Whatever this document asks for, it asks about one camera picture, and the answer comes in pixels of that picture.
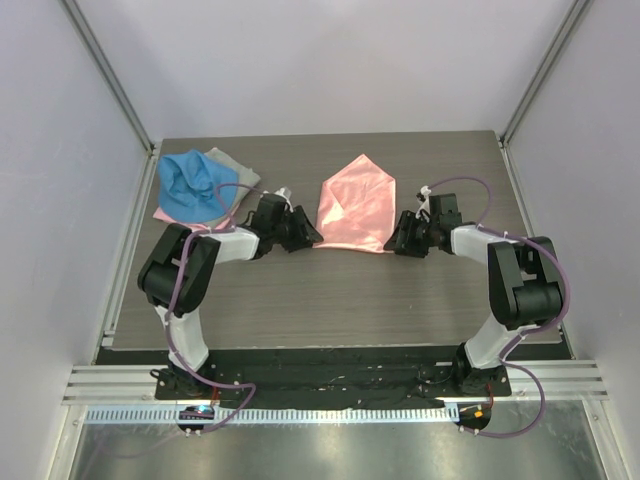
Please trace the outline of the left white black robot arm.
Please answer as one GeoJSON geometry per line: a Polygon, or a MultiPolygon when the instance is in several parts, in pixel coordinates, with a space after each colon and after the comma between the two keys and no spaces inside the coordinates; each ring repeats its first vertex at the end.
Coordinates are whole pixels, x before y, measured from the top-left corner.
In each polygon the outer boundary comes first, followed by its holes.
{"type": "Polygon", "coordinates": [[[263,194],[243,223],[220,232],[169,225],[137,280],[162,322],[169,347],[168,366],[152,372],[158,386],[193,399],[215,388],[200,306],[217,265],[258,260],[276,245],[293,253],[323,240],[304,209],[293,207],[283,190],[263,194]]]}

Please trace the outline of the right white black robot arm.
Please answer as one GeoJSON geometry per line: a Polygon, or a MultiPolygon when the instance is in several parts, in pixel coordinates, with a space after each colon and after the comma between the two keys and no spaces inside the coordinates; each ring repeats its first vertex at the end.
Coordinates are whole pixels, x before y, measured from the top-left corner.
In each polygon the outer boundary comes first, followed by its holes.
{"type": "Polygon", "coordinates": [[[516,238],[465,222],[453,193],[418,195],[384,245],[396,255],[424,258],[432,248],[487,267],[490,316],[455,354],[450,381],[465,395],[498,381],[504,361],[527,336],[566,311],[566,285],[546,237],[516,238]]]}

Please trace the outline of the pink satin napkin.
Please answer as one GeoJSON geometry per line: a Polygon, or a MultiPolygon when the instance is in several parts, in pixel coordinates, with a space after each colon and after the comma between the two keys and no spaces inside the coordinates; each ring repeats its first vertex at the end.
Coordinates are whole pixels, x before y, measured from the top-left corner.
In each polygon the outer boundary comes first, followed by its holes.
{"type": "Polygon", "coordinates": [[[362,154],[322,183],[316,249],[382,254],[396,220],[396,180],[362,154]]]}

